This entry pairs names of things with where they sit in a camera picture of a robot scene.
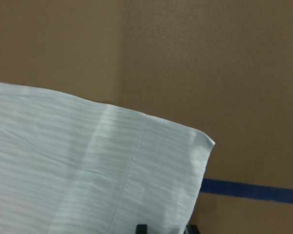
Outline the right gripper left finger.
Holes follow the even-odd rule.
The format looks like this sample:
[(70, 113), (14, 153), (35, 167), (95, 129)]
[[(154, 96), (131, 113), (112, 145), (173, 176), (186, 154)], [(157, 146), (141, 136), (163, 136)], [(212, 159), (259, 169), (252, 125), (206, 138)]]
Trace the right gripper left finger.
[(136, 234), (147, 234), (147, 223), (140, 220), (136, 225)]

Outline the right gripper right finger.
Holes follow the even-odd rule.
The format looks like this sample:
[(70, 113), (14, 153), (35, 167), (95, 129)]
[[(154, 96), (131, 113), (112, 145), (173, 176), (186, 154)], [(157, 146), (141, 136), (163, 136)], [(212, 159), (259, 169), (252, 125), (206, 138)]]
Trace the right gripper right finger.
[(190, 221), (186, 225), (185, 234), (199, 234), (199, 228), (197, 225), (192, 224)]

